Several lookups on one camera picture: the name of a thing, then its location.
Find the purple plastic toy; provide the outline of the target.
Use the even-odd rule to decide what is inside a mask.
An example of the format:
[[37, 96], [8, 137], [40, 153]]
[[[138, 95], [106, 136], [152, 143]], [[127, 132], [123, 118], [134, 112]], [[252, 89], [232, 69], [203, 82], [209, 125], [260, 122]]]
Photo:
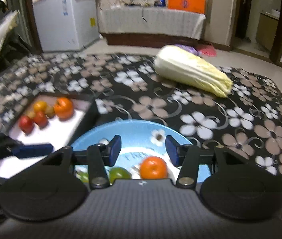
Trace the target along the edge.
[[187, 51], [187, 52], [189, 52], [189, 53], [191, 53], [191, 54], [194, 54], [196, 56], [200, 55], [199, 52], [195, 48], [193, 48], [191, 46], [181, 45], [181, 44], [176, 44], [176, 46], [181, 48], [181, 49], [183, 49], [183, 50], [185, 50], [185, 51]]

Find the floral black tablecloth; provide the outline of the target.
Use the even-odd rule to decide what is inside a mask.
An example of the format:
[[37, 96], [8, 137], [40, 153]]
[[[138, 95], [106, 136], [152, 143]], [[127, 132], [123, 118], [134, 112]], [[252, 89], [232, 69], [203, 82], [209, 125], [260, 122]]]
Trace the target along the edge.
[[226, 145], [282, 177], [282, 93], [262, 75], [221, 67], [225, 99], [159, 77], [151, 56], [86, 53], [27, 56], [0, 77], [0, 131], [37, 91], [92, 95], [101, 123], [143, 119], [205, 147]]

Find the orange tangerine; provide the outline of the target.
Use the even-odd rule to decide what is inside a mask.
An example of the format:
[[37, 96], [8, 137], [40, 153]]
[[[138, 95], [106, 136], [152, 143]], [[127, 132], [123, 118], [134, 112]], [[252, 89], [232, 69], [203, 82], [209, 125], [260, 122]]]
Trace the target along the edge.
[[167, 164], [160, 157], [147, 157], [139, 166], [139, 174], [142, 179], [166, 179], [168, 177]]

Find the wooden tv cabinet with cloth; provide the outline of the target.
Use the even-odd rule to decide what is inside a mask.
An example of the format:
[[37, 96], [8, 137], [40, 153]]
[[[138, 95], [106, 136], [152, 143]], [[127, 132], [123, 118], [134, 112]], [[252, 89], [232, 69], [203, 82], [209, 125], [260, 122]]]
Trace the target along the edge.
[[99, 31], [109, 45], [162, 48], [194, 46], [201, 39], [204, 14], [161, 7], [107, 8], [99, 11]]

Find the pink floor mat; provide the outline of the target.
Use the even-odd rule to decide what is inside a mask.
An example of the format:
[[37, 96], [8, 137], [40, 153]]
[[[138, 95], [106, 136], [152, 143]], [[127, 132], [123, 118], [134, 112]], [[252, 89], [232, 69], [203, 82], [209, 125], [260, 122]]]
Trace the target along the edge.
[[198, 44], [197, 51], [200, 56], [215, 57], [217, 55], [214, 46], [209, 44]]

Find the green fruit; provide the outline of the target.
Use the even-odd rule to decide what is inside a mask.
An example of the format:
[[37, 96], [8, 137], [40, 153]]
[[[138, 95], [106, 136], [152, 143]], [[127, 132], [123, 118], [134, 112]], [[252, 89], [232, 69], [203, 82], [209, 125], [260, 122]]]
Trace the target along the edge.
[[86, 171], [78, 170], [75, 172], [76, 177], [83, 183], [89, 183], [88, 173]]
[[131, 179], [131, 174], [122, 167], [113, 167], [109, 172], [110, 184], [113, 184], [116, 179]]

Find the blue round plate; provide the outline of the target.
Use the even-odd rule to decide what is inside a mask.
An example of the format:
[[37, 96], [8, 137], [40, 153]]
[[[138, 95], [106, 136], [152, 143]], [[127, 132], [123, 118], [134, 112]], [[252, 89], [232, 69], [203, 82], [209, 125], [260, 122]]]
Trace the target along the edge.
[[115, 136], [121, 137], [121, 151], [115, 166], [127, 170], [133, 179], [140, 179], [139, 165], [149, 156], [164, 159], [168, 168], [168, 178], [173, 182], [180, 172], [175, 167], [165, 149], [168, 135], [181, 145], [191, 142], [180, 133], [164, 125], [144, 120], [121, 120], [105, 123], [86, 132], [72, 143], [74, 151], [83, 151], [94, 144], [108, 144]]

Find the white chest freezer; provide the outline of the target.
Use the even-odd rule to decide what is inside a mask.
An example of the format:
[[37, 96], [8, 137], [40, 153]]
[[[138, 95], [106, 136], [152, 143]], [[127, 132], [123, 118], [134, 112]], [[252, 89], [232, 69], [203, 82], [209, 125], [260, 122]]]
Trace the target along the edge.
[[95, 0], [38, 0], [33, 12], [42, 51], [80, 51], [99, 39]]

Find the black white fruit box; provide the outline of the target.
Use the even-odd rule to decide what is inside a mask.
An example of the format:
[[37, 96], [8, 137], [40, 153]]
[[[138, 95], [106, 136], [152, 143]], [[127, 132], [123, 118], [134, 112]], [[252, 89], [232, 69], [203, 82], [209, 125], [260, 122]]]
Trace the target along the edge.
[[[31, 134], [25, 135], [19, 128], [19, 117], [30, 111], [35, 102], [41, 100], [52, 106], [58, 97], [67, 97], [72, 101], [74, 107], [72, 118], [60, 120], [54, 116], [46, 127], [40, 129], [35, 126]], [[78, 137], [92, 129], [98, 115], [97, 103], [92, 95], [40, 92], [36, 96], [29, 97], [25, 109], [8, 125], [5, 134], [25, 145], [50, 143], [54, 147], [53, 150], [57, 151], [64, 146], [71, 145]], [[42, 156], [23, 159], [15, 156], [5, 157], [0, 160], [0, 177], [8, 179], [42, 158]]]

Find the red tomato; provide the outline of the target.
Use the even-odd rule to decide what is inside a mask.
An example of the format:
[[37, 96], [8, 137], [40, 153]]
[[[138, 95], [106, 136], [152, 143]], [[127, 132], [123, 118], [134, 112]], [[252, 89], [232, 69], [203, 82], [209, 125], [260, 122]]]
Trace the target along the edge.
[[29, 116], [23, 115], [19, 119], [19, 128], [24, 134], [30, 134], [34, 128], [34, 122]]
[[48, 125], [48, 118], [44, 112], [38, 111], [33, 118], [33, 122], [37, 124], [38, 127], [44, 128]]

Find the napa cabbage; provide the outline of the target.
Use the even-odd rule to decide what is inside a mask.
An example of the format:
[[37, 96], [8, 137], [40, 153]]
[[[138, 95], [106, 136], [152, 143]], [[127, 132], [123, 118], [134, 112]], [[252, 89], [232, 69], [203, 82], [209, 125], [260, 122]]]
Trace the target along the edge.
[[233, 82], [201, 57], [178, 46], [164, 46], [154, 60], [155, 72], [165, 79], [196, 87], [220, 98], [228, 97]]

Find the brown kiwi fruit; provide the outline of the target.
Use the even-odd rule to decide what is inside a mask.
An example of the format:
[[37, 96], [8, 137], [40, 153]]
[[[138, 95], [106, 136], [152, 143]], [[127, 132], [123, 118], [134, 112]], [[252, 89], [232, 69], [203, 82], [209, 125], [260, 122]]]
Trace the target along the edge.
[[45, 109], [45, 115], [47, 118], [53, 118], [55, 116], [55, 111], [54, 111], [54, 107], [48, 105]]

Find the small yellow orange fruit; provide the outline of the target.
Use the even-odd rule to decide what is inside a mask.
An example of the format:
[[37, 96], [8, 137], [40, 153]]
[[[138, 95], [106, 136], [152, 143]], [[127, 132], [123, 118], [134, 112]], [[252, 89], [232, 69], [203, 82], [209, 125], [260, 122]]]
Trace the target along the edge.
[[44, 112], [46, 110], [46, 108], [48, 107], [48, 104], [43, 101], [43, 100], [39, 100], [39, 101], [36, 101], [33, 105], [33, 111], [35, 113], [37, 112]]

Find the large orange fruit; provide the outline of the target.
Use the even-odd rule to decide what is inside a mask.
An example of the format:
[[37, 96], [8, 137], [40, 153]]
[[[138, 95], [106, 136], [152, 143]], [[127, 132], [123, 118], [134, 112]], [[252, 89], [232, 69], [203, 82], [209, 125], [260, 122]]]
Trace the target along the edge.
[[61, 120], [69, 119], [74, 114], [73, 103], [70, 99], [66, 97], [57, 98], [53, 108], [55, 114]]

